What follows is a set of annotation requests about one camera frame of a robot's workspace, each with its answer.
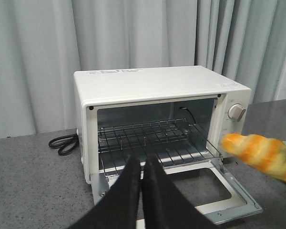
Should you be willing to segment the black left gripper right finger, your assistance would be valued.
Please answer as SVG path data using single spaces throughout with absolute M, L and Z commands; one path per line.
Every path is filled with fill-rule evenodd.
M 158 158 L 148 155 L 143 172 L 143 213 L 147 229 L 217 229 L 178 190 Z

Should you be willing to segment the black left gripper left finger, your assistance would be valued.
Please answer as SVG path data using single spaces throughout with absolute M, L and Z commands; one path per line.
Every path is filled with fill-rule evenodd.
M 135 229 L 141 188 L 141 166 L 131 155 L 108 193 L 71 229 Z

